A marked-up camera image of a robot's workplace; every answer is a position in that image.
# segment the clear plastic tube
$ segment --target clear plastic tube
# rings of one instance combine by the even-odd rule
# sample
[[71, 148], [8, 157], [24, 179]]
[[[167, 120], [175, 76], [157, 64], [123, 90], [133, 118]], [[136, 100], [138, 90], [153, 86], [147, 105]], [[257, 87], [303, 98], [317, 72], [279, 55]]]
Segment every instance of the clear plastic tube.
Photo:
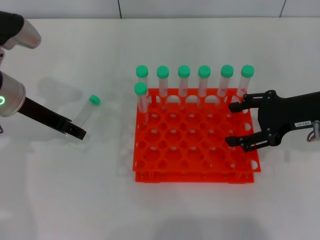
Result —
[[238, 97], [243, 97], [247, 92], [247, 88], [249, 86], [250, 78], [241, 76], [239, 87], [236, 91], [236, 95]]
[[217, 92], [218, 97], [223, 98], [227, 94], [229, 82], [230, 82], [230, 77], [221, 76], [220, 84]]
[[179, 97], [186, 97], [188, 91], [188, 77], [183, 78], [180, 77], [180, 83], [179, 83]]
[[231, 65], [224, 65], [221, 68], [221, 78], [217, 92], [218, 97], [223, 98], [227, 94], [230, 78], [233, 76], [233, 74], [234, 68]]
[[138, 82], [145, 83], [147, 86], [146, 94], [148, 95], [148, 77], [138, 77]]
[[[100, 99], [96, 95], [92, 95], [89, 98], [89, 101], [84, 106], [84, 108], [81, 110], [81, 112], [72, 121], [72, 123], [81, 128], [87, 122], [87, 120], [89, 119], [91, 114], [94, 112], [96, 107], [99, 105], [100, 105]], [[70, 135], [66, 133], [65, 137], [68, 140], [70, 138]]]
[[208, 87], [208, 78], [211, 75], [211, 69], [207, 65], [202, 65], [198, 70], [199, 75], [199, 87], [198, 87], [198, 96], [205, 97], [207, 95]]
[[207, 95], [207, 87], [208, 87], [208, 78], [199, 77], [199, 88], [198, 88], [199, 97], [205, 97]]
[[159, 95], [165, 98], [168, 95], [169, 68], [167, 66], [159, 66], [156, 70], [156, 75], [159, 78]]
[[236, 95], [240, 98], [244, 96], [247, 92], [247, 88], [250, 82], [250, 79], [255, 73], [255, 68], [251, 65], [244, 65], [241, 69], [241, 79], [239, 87], [236, 91]]
[[188, 92], [188, 80], [190, 76], [190, 67], [187, 65], [181, 65], [178, 68], [178, 76], [180, 77], [179, 83], [179, 97], [186, 97]]
[[168, 78], [159, 77], [159, 95], [162, 98], [168, 96]]
[[146, 114], [148, 112], [148, 102], [147, 102], [147, 95], [141, 95], [138, 97], [138, 108], [140, 113]]
[[138, 82], [134, 86], [134, 92], [138, 99], [139, 112], [145, 115], [145, 122], [148, 122], [148, 101], [147, 101], [147, 85], [144, 82]]

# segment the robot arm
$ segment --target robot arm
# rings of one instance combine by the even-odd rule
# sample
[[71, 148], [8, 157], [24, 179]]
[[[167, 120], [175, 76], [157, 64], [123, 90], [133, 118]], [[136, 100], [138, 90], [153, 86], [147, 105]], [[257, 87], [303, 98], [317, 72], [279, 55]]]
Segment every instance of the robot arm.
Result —
[[278, 146], [283, 136], [293, 130], [312, 128], [307, 140], [320, 140], [320, 92], [282, 98], [276, 91], [245, 94], [242, 102], [229, 104], [232, 113], [258, 108], [261, 128], [247, 136], [230, 136], [225, 141], [230, 147], [241, 146], [245, 152], [267, 146]]
[[[1, 47], [11, 50], [15, 45], [20, 45], [35, 49], [40, 42], [40, 34], [21, 15], [0, 11], [0, 65], [5, 57]], [[87, 133], [72, 124], [70, 119], [27, 98], [25, 86], [0, 71], [0, 117], [9, 117], [16, 112], [81, 140]]]

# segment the green cap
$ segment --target green cap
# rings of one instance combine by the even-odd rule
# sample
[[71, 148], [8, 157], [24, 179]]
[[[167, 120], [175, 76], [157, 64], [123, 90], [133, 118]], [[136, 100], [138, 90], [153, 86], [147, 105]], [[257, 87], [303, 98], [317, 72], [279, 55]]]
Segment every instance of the green cap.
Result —
[[252, 78], [255, 73], [255, 68], [251, 65], [244, 65], [241, 69], [241, 75], [245, 78]]
[[99, 106], [100, 105], [100, 98], [98, 98], [96, 95], [91, 95], [89, 98], [90, 103], [93, 105]]
[[147, 85], [144, 82], [138, 82], [134, 85], [134, 92], [138, 96], [143, 96], [147, 93]]
[[210, 74], [211, 69], [209, 66], [202, 65], [201, 67], [199, 67], [198, 75], [200, 78], [207, 79], [208, 77], [210, 77]]
[[135, 73], [138, 76], [138, 78], [141, 78], [141, 79], [147, 77], [148, 74], [149, 74], [148, 73], [148, 68], [145, 65], [137, 66], [136, 70], [135, 70]]
[[186, 79], [190, 76], [190, 67], [187, 65], [182, 65], [178, 68], [178, 76], [180, 78]]
[[156, 75], [160, 79], [166, 79], [169, 76], [169, 68], [167, 66], [158, 67]]
[[224, 65], [221, 68], [221, 76], [224, 78], [231, 78], [234, 74], [234, 68], [231, 65]]

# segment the white tabletop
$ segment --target white tabletop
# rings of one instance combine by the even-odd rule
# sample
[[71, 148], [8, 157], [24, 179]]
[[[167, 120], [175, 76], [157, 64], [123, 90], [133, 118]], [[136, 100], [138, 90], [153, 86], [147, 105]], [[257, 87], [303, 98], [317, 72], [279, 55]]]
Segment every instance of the white tabletop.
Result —
[[231, 64], [256, 73], [249, 93], [282, 97], [320, 90], [319, 18], [30, 21], [34, 49], [6, 51], [1, 70], [32, 100], [74, 119], [91, 94], [102, 99], [84, 126], [83, 144], [19, 113], [1, 118], [1, 240], [313, 240], [319, 238], [320, 146], [310, 129], [258, 151], [253, 184], [135, 183], [131, 171], [135, 68], [209, 65], [210, 87]]

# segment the test tube rack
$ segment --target test tube rack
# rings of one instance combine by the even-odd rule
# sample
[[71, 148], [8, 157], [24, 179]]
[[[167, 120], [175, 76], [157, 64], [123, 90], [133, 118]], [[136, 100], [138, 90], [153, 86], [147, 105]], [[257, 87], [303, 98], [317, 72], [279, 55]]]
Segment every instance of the test tube rack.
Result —
[[244, 152], [225, 142], [228, 136], [254, 133], [250, 110], [228, 109], [236, 88], [228, 88], [224, 98], [216, 97], [217, 88], [208, 88], [202, 98], [197, 97], [197, 88], [189, 88], [183, 98], [176, 88], [169, 88], [162, 98], [158, 88], [148, 91], [148, 122], [138, 109], [136, 114], [136, 182], [254, 182], [254, 173], [261, 172], [258, 152]]

